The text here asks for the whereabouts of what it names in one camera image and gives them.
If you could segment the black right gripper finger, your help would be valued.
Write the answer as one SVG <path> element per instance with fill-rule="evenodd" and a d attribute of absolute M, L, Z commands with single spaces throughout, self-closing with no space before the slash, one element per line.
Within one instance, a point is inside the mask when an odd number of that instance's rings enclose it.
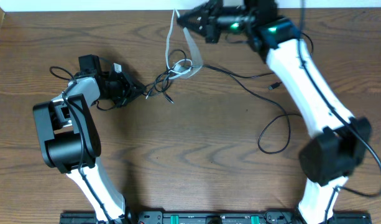
<path fill-rule="evenodd" d="M 197 11 L 212 12 L 214 10 L 220 10 L 223 7 L 223 0 L 209 0 L 196 7 Z"/>
<path fill-rule="evenodd" d="M 194 8 L 181 15 L 177 19 L 177 24 L 201 36 L 209 36 L 212 34 L 209 24 L 210 13 L 211 10 L 207 8 Z"/>

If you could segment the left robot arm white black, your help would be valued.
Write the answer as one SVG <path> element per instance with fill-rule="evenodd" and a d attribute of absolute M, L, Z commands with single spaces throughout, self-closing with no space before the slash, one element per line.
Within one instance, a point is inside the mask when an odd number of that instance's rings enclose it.
<path fill-rule="evenodd" d="M 79 186 L 94 208 L 96 223 L 137 223 L 103 167 L 90 108 L 101 100 L 112 101 L 113 108 L 126 106 L 145 92 L 145 85 L 117 63 L 103 71 L 100 61 L 97 55 L 80 56 L 80 70 L 68 75 L 67 88 L 33 107 L 40 150 L 46 165 Z"/>

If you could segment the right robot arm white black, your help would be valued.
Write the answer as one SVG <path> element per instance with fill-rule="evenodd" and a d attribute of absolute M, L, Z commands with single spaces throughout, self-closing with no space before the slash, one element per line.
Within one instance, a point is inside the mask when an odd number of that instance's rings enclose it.
<path fill-rule="evenodd" d="M 299 160 L 307 181 L 297 206 L 295 223 L 370 223 L 364 213 L 333 210 L 340 191 L 362 164 L 371 126 L 337 99 L 308 53 L 300 28 L 278 13 L 274 1 L 246 1 L 226 7 L 208 1 L 180 16 L 178 24 L 218 42 L 223 32 L 245 34 L 257 52 L 287 88 L 304 121 L 310 142 Z"/>

